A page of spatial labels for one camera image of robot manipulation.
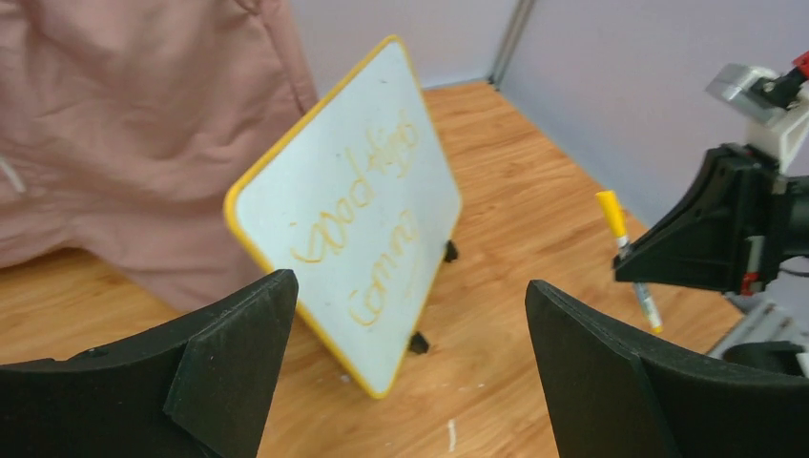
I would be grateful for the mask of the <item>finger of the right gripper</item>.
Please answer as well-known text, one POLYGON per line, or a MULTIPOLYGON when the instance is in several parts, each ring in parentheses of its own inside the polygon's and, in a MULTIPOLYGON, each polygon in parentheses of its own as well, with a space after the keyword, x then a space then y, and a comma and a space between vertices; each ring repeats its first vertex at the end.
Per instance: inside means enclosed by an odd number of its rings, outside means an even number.
POLYGON ((736 145, 706 152, 675 207, 613 261, 614 279, 738 292, 744 270, 743 209, 749 157, 736 145))

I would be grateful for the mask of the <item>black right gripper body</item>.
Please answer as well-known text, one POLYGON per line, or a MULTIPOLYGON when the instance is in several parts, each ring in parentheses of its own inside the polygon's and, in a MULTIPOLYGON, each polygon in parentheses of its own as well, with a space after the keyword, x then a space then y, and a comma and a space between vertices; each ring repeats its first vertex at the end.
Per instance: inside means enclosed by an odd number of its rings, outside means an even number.
POLYGON ((749 213, 744 229, 748 255, 740 294, 753 296, 776 279, 784 261, 790 178, 782 172, 779 160, 751 144, 743 150, 753 165, 750 183, 743 186, 747 194, 743 209, 749 213))

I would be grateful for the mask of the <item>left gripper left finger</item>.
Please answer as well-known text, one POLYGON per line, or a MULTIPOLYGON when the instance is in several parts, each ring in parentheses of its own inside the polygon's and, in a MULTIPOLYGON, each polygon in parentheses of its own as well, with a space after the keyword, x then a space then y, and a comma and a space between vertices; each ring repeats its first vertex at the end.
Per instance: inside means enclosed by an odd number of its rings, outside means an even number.
POLYGON ((128 338, 1 368, 5 457, 254 457, 295 317, 286 269, 128 338))

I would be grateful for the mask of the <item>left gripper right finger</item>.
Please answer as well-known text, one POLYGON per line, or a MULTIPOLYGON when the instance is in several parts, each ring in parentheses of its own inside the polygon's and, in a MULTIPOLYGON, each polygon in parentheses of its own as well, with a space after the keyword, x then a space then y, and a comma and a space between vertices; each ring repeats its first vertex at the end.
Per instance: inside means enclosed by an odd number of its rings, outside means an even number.
POLYGON ((805 378, 666 342, 546 281, 525 308, 561 456, 807 455, 805 378))

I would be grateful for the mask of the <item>yellow marker cap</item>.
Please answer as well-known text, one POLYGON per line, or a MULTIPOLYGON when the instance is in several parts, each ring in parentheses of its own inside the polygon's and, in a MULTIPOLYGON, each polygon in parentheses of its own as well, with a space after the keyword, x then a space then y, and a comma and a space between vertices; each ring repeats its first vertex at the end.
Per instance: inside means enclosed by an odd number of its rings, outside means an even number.
POLYGON ((596 193, 595 197, 602 209, 603 215, 612 231, 612 234, 617 239, 626 239, 628 237, 626 219, 615 191, 601 191, 596 193))

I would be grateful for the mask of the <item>yellow-framed whiteboard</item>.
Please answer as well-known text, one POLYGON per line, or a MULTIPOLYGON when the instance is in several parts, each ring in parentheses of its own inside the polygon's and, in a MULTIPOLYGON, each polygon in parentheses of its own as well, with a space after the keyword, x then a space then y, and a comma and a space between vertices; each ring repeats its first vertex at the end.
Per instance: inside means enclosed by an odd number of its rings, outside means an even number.
POLYGON ((463 207, 404 42, 380 42, 228 190, 230 231, 372 398, 398 375, 463 207))

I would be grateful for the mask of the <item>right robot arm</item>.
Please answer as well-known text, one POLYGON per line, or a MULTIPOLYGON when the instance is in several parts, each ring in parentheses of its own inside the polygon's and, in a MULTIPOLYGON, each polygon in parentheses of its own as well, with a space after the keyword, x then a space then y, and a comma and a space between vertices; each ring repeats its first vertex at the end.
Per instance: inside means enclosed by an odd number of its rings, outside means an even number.
POLYGON ((613 259, 616 281, 752 296, 808 255, 808 178, 762 151, 724 143, 659 222, 613 259))

